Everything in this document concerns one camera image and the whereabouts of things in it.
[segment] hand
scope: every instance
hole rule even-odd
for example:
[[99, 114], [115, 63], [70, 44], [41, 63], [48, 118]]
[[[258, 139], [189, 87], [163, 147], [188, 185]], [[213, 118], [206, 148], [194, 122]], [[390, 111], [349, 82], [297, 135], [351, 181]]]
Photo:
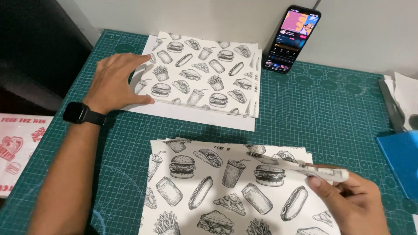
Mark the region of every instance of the hand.
[[150, 58], [150, 55], [123, 53], [97, 62], [92, 85], [83, 103], [92, 111], [102, 114], [132, 104], [153, 104], [153, 98], [147, 95], [135, 95], [128, 84], [130, 73]]
[[[315, 165], [307, 166], [340, 169], [340, 167]], [[337, 222], [343, 235], [390, 235], [383, 211], [379, 187], [349, 172], [348, 180], [330, 185], [315, 176], [306, 183], [322, 199]]]

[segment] smartphone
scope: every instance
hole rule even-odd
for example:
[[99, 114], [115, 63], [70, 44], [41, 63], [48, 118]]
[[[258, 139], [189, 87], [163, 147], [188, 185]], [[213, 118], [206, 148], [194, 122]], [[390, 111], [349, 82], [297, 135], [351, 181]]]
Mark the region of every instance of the smartphone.
[[283, 17], [263, 67], [288, 73], [321, 18], [317, 10], [292, 5]]

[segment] watch strap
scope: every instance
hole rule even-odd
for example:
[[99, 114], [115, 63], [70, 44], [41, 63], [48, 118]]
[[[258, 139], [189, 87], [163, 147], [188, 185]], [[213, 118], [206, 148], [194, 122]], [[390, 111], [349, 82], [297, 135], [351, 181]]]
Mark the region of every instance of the watch strap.
[[84, 117], [84, 121], [103, 126], [103, 124], [106, 122], [106, 115], [91, 111], [89, 109], [86, 113], [86, 116]]

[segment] blue notebook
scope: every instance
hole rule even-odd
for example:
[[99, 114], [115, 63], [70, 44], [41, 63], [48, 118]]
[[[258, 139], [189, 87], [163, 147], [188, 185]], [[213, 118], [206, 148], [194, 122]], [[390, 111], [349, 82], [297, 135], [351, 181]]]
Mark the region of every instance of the blue notebook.
[[418, 202], [418, 130], [376, 140], [405, 197]]

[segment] cutting mat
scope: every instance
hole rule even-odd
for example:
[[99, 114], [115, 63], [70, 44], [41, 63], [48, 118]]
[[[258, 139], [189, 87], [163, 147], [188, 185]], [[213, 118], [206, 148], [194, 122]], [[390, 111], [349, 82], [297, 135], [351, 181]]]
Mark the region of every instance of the cutting mat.
[[[116, 52], [140, 54], [147, 36], [105, 30], [0, 211], [0, 231], [24, 234], [36, 195], [68, 124], [61, 117], [86, 94], [96, 62]], [[392, 235], [415, 234], [417, 204], [403, 198], [375, 137], [392, 131], [378, 88], [381, 75], [296, 62], [288, 74], [261, 73], [255, 132], [114, 111], [103, 127], [91, 225], [99, 234], [137, 235], [149, 140], [176, 136], [223, 143], [304, 146], [314, 163], [344, 166], [379, 185]]]

